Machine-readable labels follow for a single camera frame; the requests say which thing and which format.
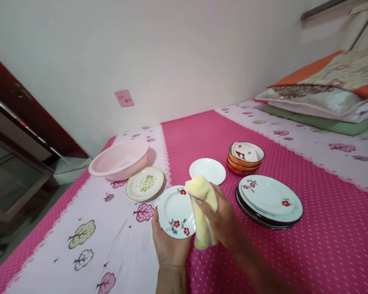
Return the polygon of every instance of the glass cabinet door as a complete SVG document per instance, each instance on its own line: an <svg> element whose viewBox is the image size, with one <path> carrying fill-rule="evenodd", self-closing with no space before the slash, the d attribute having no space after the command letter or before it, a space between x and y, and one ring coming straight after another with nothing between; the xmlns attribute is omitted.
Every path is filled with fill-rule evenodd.
<svg viewBox="0 0 368 294"><path fill-rule="evenodd" d="M44 177L46 173L41 169L23 160L0 143L0 213L5 216L10 210L14 212L14 208L20 210L28 200L22 198L25 195L30 198L36 192L30 189L35 188Z"/></svg>

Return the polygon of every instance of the green blanket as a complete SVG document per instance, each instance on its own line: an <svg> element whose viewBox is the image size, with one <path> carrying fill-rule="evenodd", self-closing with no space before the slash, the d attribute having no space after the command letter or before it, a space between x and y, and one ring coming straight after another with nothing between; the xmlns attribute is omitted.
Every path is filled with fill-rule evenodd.
<svg viewBox="0 0 368 294"><path fill-rule="evenodd" d="M321 118L318 116L298 114L271 105L265 105L261 108L261 110L270 114L274 114L276 116L294 120L299 123L317 127L319 129L349 136L357 136L368 130L368 119L363 120L359 123L343 122L340 120L332 120L329 118Z"/></svg>

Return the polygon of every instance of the metal rail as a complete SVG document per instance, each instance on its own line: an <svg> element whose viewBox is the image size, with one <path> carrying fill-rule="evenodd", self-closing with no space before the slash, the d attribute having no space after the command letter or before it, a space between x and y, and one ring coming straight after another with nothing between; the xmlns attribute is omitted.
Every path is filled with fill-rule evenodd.
<svg viewBox="0 0 368 294"><path fill-rule="evenodd" d="M314 16L315 14L318 14L318 13L321 13L331 7L334 7L338 4L341 4L343 2L345 2L347 0L330 0L330 1L327 1L326 3L323 3L322 5L319 5L311 10L308 10L307 12L304 12L301 17L300 17L300 20L304 20L306 18L309 18L311 16Z"/></svg>

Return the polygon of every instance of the pink sticker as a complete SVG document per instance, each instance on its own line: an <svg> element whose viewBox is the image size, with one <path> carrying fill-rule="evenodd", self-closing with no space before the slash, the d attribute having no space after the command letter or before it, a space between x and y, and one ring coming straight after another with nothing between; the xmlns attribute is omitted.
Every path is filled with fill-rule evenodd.
<svg viewBox="0 0 368 294"><path fill-rule="evenodd" d="M114 93L121 107L133 106L134 100L132 100L130 91L123 90Z"/></svg>

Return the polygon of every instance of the bed sheet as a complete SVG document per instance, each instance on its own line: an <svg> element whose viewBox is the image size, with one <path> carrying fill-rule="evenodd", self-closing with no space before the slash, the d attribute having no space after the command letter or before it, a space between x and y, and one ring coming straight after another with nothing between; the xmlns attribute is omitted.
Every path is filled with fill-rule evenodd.
<svg viewBox="0 0 368 294"><path fill-rule="evenodd" d="M305 214L283 232L254 223L234 202L240 177L227 170L221 187L245 234L300 293L368 292L368 132L356 138L325 133L260 106L251 100L144 127L119 134L105 148L147 140L148 165L166 174L169 187L190 179L195 159L225 165L234 141L258 144L266 157L255 173L292 188ZM150 217L137 216L158 199L134 203L125 183L85 172L0 267L0 293L155 293ZM79 232L85 238L76 238ZM192 244L186 267L189 292L254 293L221 245L200 252Z"/></svg>

